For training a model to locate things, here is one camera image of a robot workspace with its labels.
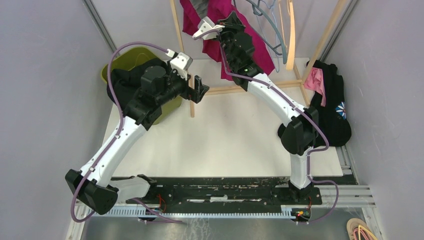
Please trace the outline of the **magenta skirt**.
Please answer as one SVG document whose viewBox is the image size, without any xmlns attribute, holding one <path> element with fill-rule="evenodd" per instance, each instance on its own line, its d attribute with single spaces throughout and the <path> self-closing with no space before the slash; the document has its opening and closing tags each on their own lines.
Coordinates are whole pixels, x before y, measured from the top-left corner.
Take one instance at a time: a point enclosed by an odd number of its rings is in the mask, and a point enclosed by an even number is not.
<svg viewBox="0 0 424 240">
<path fill-rule="evenodd" d="M 198 31 L 198 25 L 204 17 L 209 17 L 211 21 L 216 23 L 227 18 L 232 12 L 236 12 L 237 17 L 245 26 L 245 32 L 252 37 L 255 47 L 254 61 L 268 75 L 275 69 L 264 41 L 250 26 L 247 18 L 236 9 L 231 0 L 180 0 L 179 3 L 183 8 L 183 32 L 190 36 Z"/>
</svg>

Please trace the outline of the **grey-blue plastic hanger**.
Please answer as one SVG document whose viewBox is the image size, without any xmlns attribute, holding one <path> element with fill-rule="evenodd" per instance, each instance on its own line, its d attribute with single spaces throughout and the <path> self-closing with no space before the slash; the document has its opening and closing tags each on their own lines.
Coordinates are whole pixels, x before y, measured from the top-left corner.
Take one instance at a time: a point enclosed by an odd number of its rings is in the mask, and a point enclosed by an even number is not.
<svg viewBox="0 0 424 240">
<path fill-rule="evenodd" d="M 274 68 L 280 71 L 287 62 L 287 50 L 284 31 L 280 29 L 276 17 L 277 0 L 233 0 L 236 10 L 245 16 L 247 23 L 263 40 Z"/>
</svg>

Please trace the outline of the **light blue hanger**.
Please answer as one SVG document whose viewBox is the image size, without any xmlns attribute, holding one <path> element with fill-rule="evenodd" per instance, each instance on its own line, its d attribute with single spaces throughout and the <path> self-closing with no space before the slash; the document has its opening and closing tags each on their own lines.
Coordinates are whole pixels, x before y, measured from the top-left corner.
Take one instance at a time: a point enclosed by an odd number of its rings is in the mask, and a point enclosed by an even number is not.
<svg viewBox="0 0 424 240">
<path fill-rule="evenodd" d="M 284 51 L 282 50 L 283 37 L 280 30 L 278 30 L 275 15 L 276 4 L 276 0 L 257 0 L 253 13 L 257 20 L 261 38 L 264 40 L 267 51 L 271 56 L 274 70 L 279 73 Z"/>
</svg>

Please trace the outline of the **beige wooden hanger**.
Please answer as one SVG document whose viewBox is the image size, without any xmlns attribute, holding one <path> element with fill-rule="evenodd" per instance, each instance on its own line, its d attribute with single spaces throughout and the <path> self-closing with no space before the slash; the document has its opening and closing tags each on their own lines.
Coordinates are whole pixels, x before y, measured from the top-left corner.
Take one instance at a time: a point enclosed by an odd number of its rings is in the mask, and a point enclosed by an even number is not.
<svg viewBox="0 0 424 240">
<path fill-rule="evenodd" d="M 288 44 L 284 44 L 288 46 L 288 50 L 286 51 L 287 61 L 285 63 L 286 70 L 293 70 L 295 64 L 295 52 L 296 52 L 296 29 L 295 29 L 295 13 L 294 13 L 294 3 L 292 0 L 286 1 L 286 9 L 289 15 L 289 23 L 290 23 L 290 34 Z"/>
</svg>

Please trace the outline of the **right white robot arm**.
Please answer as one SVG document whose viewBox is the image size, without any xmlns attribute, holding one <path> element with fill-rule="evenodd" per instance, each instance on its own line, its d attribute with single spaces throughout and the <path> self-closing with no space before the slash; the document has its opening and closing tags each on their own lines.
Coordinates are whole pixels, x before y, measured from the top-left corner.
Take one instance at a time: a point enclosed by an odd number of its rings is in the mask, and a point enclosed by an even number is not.
<svg viewBox="0 0 424 240">
<path fill-rule="evenodd" d="M 225 73 L 234 83 L 262 100 L 281 120 L 277 135 L 290 155 L 289 199 L 302 204 L 314 187 L 310 156 L 322 134 L 319 113 L 305 107 L 284 93 L 254 59 L 253 38 L 235 11 L 216 22 L 218 41 Z"/>
</svg>

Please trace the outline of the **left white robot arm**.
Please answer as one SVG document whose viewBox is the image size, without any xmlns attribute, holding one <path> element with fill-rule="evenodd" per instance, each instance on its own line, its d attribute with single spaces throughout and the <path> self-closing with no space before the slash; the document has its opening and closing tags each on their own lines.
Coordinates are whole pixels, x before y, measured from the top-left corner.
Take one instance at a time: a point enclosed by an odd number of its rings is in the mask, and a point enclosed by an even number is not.
<svg viewBox="0 0 424 240">
<path fill-rule="evenodd" d="M 70 169 L 65 180 L 72 192 L 71 213 L 75 204 L 82 202 L 94 213 L 104 215 L 118 202 L 141 199 L 149 204 L 156 200 L 158 191 L 144 175 L 114 180 L 113 174 L 133 145 L 162 115 L 162 107 L 176 97 L 199 103 L 210 87 L 202 78 L 184 69 L 153 65 L 132 71 L 114 69 L 111 73 L 135 79 L 135 93 L 119 111 L 120 120 L 115 130 L 97 153 L 79 170 Z"/>
</svg>

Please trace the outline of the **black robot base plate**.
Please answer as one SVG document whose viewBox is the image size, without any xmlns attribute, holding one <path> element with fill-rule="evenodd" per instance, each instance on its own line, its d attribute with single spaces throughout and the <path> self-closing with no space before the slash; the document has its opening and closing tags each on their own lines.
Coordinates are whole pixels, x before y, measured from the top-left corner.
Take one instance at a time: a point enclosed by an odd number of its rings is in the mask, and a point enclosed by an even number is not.
<svg viewBox="0 0 424 240">
<path fill-rule="evenodd" d="M 319 188 L 298 193 L 288 177 L 152 177 L 140 200 L 166 214 L 279 213 L 282 206 L 322 205 Z"/>
</svg>

